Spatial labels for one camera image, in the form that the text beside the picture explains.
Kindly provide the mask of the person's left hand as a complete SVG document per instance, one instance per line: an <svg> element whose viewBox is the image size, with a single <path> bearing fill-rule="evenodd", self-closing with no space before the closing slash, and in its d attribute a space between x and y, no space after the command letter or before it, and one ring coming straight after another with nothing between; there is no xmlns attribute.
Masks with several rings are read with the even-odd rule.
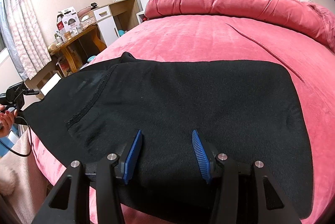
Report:
<svg viewBox="0 0 335 224"><path fill-rule="evenodd" d="M9 135L11 127L14 124L14 120L18 114L18 111L15 109L12 112L5 110L5 106L1 105L1 124L0 129L0 138L6 137Z"/></svg>

